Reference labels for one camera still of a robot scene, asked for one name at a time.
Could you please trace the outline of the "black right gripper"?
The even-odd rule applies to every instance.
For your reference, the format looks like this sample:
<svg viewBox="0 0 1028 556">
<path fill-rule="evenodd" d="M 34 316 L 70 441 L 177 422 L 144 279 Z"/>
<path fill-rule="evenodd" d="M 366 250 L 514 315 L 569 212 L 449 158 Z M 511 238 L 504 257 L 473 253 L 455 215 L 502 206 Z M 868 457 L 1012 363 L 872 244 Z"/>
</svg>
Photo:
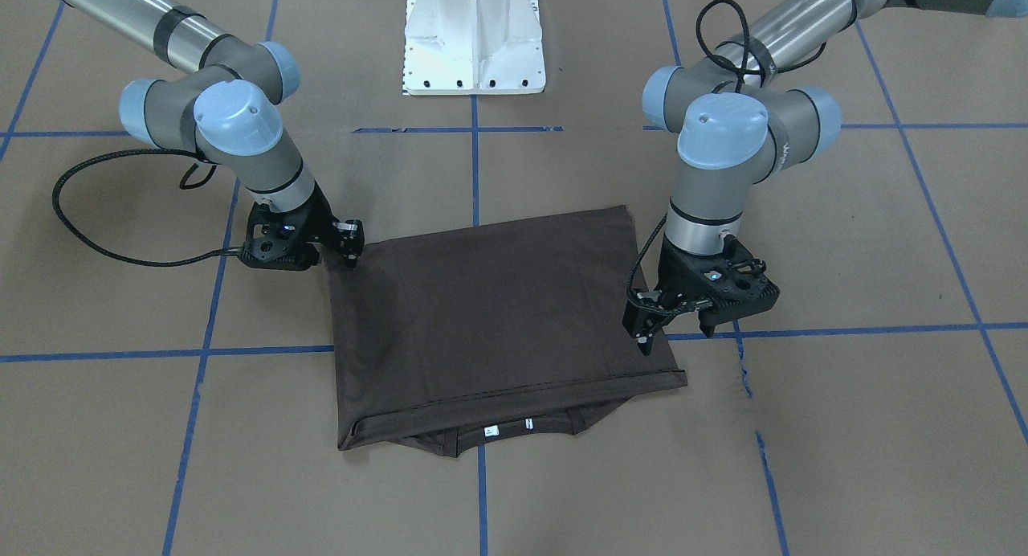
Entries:
<svg viewBox="0 0 1028 556">
<path fill-rule="evenodd" d="M 365 245 L 363 223 L 339 222 L 319 186 L 293 211 L 274 212 L 267 203 L 254 203 L 238 259 L 253 269 L 305 271 L 320 262 L 316 245 L 339 255 L 345 269 L 355 269 Z"/>
</svg>

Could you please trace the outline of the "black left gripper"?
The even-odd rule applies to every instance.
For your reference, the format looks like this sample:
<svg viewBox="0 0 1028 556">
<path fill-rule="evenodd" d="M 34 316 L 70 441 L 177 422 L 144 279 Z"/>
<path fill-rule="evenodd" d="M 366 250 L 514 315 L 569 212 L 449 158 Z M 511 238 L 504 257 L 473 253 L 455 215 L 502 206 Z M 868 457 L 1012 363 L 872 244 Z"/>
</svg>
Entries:
<svg viewBox="0 0 1028 556">
<path fill-rule="evenodd" d="M 781 290 L 766 275 L 766 263 L 735 236 L 713 256 L 690 255 L 663 239 L 653 290 L 626 286 L 622 325 L 639 351 L 650 356 L 657 332 L 676 316 L 698 312 L 705 337 L 715 327 L 770 310 Z"/>
</svg>

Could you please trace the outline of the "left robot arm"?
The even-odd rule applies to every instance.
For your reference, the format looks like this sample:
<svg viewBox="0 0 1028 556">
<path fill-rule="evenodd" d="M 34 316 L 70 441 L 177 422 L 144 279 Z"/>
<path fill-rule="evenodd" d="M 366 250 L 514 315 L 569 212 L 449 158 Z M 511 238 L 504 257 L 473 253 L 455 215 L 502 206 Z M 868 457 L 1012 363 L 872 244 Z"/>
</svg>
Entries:
<svg viewBox="0 0 1028 556">
<path fill-rule="evenodd" d="M 650 354 L 665 325 L 696 312 L 711 337 L 723 323 L 774 307 L 781 290 L 764 260 L 739 240 L 752 185 L 825 152 L 842 128 L 842 113 L 822 88 L 768 90 L 776 77 L 822 54 L 827 40 L 883 8 L 1023 18 L 1026 0 L 785 0 L 756 21 L 734 0 L 741 30 L 690 67 L 661 67 L 647 80 L 642 112 L 678 137 L 680 178 L 664 219 L 653 290 L 626 289 L 622 325 Z"/>
</svg>

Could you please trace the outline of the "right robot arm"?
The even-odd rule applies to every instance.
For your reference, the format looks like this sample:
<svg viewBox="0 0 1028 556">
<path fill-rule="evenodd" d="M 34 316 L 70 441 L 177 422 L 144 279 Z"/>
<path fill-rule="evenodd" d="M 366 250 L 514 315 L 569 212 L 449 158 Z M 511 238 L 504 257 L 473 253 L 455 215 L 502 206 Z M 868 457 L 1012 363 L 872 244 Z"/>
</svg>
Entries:
<svg viewBox="0 0 1028 556">
<path fill-rule="evenodd" d="M 174 81 L 134 80 L 121 92 L 119 119 L 142 149 L 89 158 L 56 180 L 56 218 L 73 236 L 82 233 L 62 211 L 61 193 L 75 174 L 114 158 L 183 156 L 196 166 L 231 168 L 254 200 L 245 242 L 203 253 L 203 260 L 234 256 L 253 269 L 304 271 L 330 251 L 356 266 L 362 223 L 333 214 L 278 110 L 301 81 L 286 47 L 245 43 L 175 0 L 61 1 L 183 72 Z"/>
</svg>

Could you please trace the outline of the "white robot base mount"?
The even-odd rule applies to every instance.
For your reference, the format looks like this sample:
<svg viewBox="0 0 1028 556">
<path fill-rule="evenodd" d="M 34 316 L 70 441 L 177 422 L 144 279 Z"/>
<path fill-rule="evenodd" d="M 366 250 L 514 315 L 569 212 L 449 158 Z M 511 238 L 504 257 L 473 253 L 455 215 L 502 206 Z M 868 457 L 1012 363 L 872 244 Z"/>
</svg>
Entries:
<svg viewBox="0 0 1028 556">
<path fill-rule="evenodd" d="M 405 10 L 405 95 L 545 90 L 539 0 L 406 0 Z"/>
</svg>

